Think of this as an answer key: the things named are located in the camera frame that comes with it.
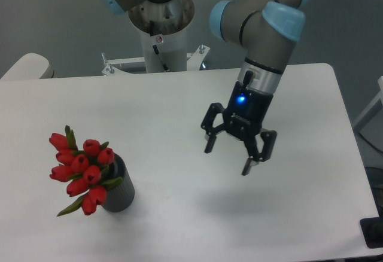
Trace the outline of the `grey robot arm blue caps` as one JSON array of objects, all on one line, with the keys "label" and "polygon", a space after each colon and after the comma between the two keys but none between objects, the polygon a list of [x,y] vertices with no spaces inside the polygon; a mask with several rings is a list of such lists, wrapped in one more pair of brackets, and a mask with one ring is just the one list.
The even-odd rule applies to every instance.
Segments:
[{"label": "grey robot arm blue caps", "polygon": [[[192,0],[103,0],[115,14],[128,14],[141,33],[147,72],[185,71],[184,31],[194,17]],[[247,52],[227,106],[212,103],[202,121],[209,153],[226,132],[242,141],[248,160],[242,173],[271,156],[276,132],[262,126],[305,24],[309,0],[220,1],[209,15],[211,32]]]}]

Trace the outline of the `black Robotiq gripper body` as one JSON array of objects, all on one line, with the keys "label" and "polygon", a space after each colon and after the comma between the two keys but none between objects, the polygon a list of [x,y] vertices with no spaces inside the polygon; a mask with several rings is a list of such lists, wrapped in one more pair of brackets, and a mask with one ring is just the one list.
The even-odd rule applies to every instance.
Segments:
[{"label": "black Robotiq gripper body", "polygon": [[243,142],[252,143],[257,135],[261,135],[266,145],[272,145],[274,131],[261,131],[272,99],[272,94],[251,90],[236,82],[227,108],[222,112],[223,124],[220,127]]}]

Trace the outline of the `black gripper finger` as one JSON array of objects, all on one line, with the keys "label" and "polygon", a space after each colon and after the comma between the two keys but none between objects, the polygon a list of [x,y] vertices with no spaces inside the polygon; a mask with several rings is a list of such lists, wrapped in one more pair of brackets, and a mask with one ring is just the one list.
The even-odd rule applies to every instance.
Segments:
[{"label": "black gripper finger", "polygon": [[224,111],[224,107],[221,103],[212,103],[210,104],[202,122],[201,128],[206,132],[207,143],[204,150],[204,153],[208,154],[212,151],[213,146],[215,144],[215,140],[217,139],[217,135],[225,130],[224,123],[219,124],[214,127],[214,120],[218,114],[222,114]]},{"label": "black gripper finger", "polygon": [[250,136],[244,140],[244,145],[248,152],[248,158],[242,170],[242,176],[248,175],[253,166],[258,165],[260,162],[265,162],[271,157],[277,132],[275,130],[262,129],[259,135],[263,141],[261,151],[258,149],[256,136]]}]

